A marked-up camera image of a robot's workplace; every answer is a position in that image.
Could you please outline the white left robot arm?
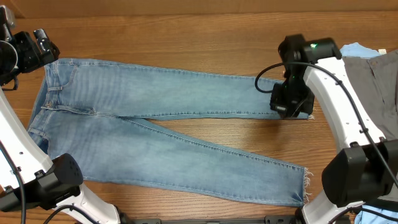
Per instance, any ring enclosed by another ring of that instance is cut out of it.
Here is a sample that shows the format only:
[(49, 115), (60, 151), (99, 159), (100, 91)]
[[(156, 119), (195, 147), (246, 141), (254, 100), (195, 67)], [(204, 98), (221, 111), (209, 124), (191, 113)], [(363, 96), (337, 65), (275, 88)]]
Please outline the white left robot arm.
[(43, 29), (12, 34), (15, 18), (1, 6), (1, 211), (21, 212), (41, 207), (52, 210), (48, 223), (64, 212), (79, 223), (124, 223), (121, 212), (94, 194), (84, 183), (81, 170), (69, 154), (51, 159), (28, 135), (4, 92), (8, 83), (19, 86), (18, 75), (54, 62), (60, 54)]

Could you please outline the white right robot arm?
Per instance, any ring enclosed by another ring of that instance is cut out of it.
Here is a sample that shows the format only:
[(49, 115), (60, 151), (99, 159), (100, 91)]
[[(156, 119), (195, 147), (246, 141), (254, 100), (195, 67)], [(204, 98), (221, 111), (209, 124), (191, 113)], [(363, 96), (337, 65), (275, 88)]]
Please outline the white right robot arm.
[(348, 212), (377, 205), (397, 185), (397, 141), (387, 140), (363, 108), (333, 39), (290, 35), (278, 52), (285, 80), (272, 89), (271, 109), (294, 118), (319, 102), (337, 147), (322, 172), (322, 191), (297, 210), (295, 222), (343, 223)]

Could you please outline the light blue denim jeans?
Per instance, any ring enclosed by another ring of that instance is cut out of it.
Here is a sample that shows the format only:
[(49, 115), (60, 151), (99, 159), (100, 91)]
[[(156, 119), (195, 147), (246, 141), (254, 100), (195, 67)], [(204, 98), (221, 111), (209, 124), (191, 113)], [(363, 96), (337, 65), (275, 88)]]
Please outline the light blue denim jeans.
[(196, 139), (158, 120), (278, 119), (274, 80), (61, 58), (45, 66), (28, 132), (51, 158), (70, 154), (83, 177), (300, 207), (307, 169)]

